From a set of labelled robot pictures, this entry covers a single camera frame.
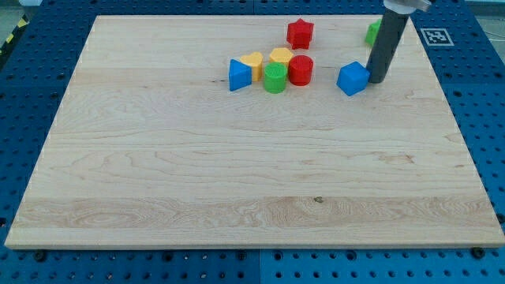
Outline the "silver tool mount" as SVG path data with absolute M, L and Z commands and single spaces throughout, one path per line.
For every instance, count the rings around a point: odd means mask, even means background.
M 384 0 L 384 6 L 398 14 L 411 14 L 415 10 L 426 12 L 431 6 L 431 0 Z

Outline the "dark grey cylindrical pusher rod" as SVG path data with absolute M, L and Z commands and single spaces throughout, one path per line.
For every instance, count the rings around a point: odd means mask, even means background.
M 379 84 L 384 81 L 409 17 L 409 14 L 393 10 L 384 11 L 366 66 L 370 73 L 369 83 Z

